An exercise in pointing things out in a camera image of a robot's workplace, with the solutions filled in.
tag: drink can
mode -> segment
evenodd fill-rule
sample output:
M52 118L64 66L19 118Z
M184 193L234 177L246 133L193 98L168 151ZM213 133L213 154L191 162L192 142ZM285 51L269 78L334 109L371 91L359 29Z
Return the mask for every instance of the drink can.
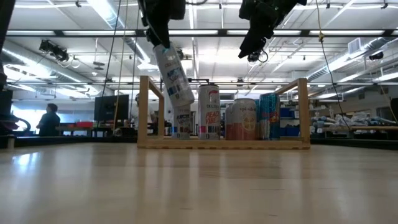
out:
M226 105L225 109L225 139L232 140L233 138L233 103Z
M278 140L280 138L279 95L266 93L260 95L260 139Z
M260 117L261 117L261 112L260 112L260 100L254 100L256 103L256 140L260 139Z
M190 139L190 113L191 105L174 108L172 138L181 140Z
M233 140L256 140L256 103L237 99L233 105Z
M217 85L201 85L198 92L199 139L220 140L220 91Z
M192 104L195 97L173 43L169 49L159 44L153 51L173 108Z

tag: orange can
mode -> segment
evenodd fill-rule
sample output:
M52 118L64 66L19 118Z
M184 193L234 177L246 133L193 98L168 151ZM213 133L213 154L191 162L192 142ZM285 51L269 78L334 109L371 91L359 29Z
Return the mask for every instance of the orange can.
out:
M256 103L253 99L235 100L232 140L256 140L256 117Z

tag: blue can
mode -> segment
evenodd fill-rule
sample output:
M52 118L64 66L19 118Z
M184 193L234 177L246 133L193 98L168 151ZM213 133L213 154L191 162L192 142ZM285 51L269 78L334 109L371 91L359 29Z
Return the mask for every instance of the blue can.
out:
M256 139L260 139L260 117L261 117L261 112L260 112L260 100L254 100L256 103L256 113L257 113L257 121L256 121Z
M280 139L279 95L266 93L260 95L260 139Z

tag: ceiling beam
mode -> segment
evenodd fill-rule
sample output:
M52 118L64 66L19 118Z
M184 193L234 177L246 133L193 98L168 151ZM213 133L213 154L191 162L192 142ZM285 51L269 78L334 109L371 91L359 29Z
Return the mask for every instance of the ceiling beam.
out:
M242 29L170 29L171 37L244 37ZM322 29L325 37L398 37L398 29ZM63 37L63 38L110 38L123 37L124 30L32 30L14 29L7 37ZM316 29L276 29L273 37L318 37ZM126 37L146 37L144 29L126 30Z

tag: wooden rack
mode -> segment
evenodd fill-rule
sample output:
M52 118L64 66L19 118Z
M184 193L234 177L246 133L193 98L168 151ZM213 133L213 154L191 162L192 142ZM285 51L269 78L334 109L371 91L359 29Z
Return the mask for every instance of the wooden rack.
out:
M279 141L205 141L176 140L164 136L164 96L158 87L147 76L140 77L139 87L139 125L138 148L146 149L309 149L310 117L308 112L307 79L299 78L282 87L275 93L283 94L298 87L298 104L300 113L300 137L281 138ZM151 90L159 97L159 132L158 136L147 135L148 92Z

